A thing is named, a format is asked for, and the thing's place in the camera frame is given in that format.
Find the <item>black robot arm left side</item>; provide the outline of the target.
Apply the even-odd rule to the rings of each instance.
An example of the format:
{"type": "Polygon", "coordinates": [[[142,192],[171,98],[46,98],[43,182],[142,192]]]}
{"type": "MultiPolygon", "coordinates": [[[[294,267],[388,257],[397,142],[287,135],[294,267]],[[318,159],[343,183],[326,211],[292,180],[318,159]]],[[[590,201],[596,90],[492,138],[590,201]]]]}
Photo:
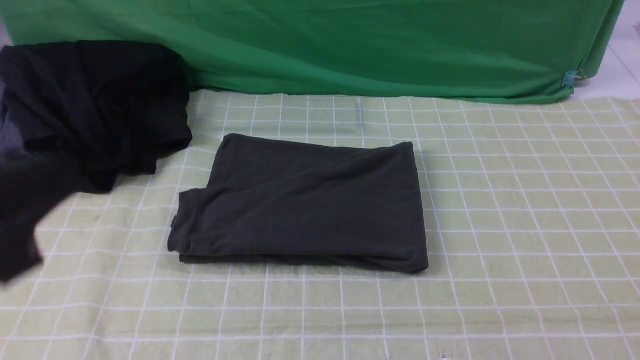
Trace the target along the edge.
{"type": "Polygon", "coordinates": [[[75,161],[27,157],[1,162],[0,280],[8,284],[42,264],[35,228],[61,202],[78,192],[82,173],[75,161]]]}

